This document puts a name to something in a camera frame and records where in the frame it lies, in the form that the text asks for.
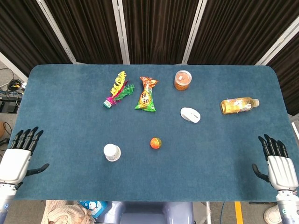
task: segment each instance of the blue felt tablecloth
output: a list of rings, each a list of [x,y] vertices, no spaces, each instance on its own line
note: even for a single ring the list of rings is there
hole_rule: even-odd
[[[103,102],[122,70],[135,91],[107,109]],[[192,74],[186,91],[173,86],[178,70]],[[140,76],[159,81],[157,112],[134,110]],[[257,98],[260,106],[223,115],[220,102],[239,97]],[[199,111],[200,122],[182,119],[182,107]],[[275,190],[251,168],[256,163],[267,173],[257,138],[264,133],[283,141],[299,167],[278,79],[267,66],[39,65],[30,73],[13,135],[35,126],[44,133],[29,168],[50,166],[26,177],[17,199],[274,201]],[[153,137],[163,142],[159,150],[150,148]],[[121,148],[117,162],[104,157],[107,143]]]

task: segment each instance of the computer mouse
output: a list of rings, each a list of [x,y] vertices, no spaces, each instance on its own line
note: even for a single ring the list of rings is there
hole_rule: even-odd
[[[181,109],[181,116],[185,120],[188,120],[193,123],[197,123],[200,120],[200,113],[189,107],[183,107]]]

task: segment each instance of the small white container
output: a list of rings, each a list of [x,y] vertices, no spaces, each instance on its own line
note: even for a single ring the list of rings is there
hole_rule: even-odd
[[[104,147],[104,154],[107,160],[115,162],[121,156],[121,149],[114,144],[107,144]]]

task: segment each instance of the yellow drink bottle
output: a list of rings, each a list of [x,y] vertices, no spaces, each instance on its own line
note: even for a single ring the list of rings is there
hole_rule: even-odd
[[[237,99],[226,99],[220,104],[222,113],[238,113],[242,111],[250,111],[252,108],[260,105],[258,99],[243,97]]]

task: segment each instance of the small ball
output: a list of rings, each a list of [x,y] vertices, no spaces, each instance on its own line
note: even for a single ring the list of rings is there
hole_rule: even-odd
[[[162,141],[159,138],[152,138],[150,141],[150,146],[153,149],[159,149],[161,147],[161,145],[162,145]]]

